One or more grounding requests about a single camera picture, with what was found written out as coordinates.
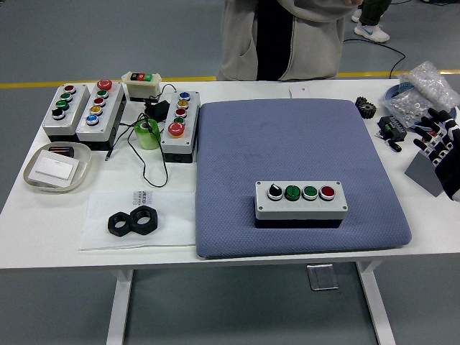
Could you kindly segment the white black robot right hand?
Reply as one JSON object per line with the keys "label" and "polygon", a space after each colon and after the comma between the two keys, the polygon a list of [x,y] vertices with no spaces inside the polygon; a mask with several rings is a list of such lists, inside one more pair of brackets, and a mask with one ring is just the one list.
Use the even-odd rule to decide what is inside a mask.
{"label": "white black robot right hand", "polygon": [[431,116],[422,116],[420,122],[430,127],[434,135],[417,126],[415,133],[421,139],[413,143],[431,161],[434,172],[446,195],[459,202],[459,125],[447,111],[428,109]]}

